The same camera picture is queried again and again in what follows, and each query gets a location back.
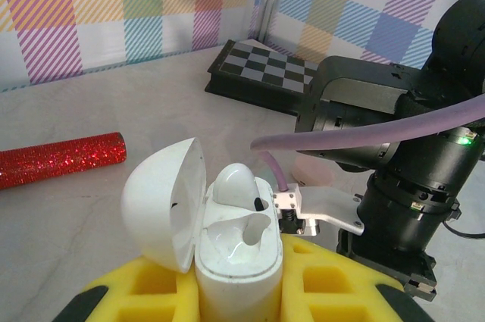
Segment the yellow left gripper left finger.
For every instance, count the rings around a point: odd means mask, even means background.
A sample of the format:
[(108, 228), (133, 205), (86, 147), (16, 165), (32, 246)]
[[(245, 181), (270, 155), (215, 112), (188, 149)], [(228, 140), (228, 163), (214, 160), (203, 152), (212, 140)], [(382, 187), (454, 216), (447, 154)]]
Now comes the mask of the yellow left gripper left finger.
[(56, 321), (199, 321), (195, 271), (136, 258), (89, 283)]

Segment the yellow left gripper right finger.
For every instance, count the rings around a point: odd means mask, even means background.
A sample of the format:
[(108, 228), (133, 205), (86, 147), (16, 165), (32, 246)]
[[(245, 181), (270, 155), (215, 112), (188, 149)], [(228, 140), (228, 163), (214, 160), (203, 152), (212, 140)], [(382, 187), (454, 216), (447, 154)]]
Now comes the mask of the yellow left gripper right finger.
[(282, 240), (282, 321), (433, 320), (392, 277), (299, 237)]

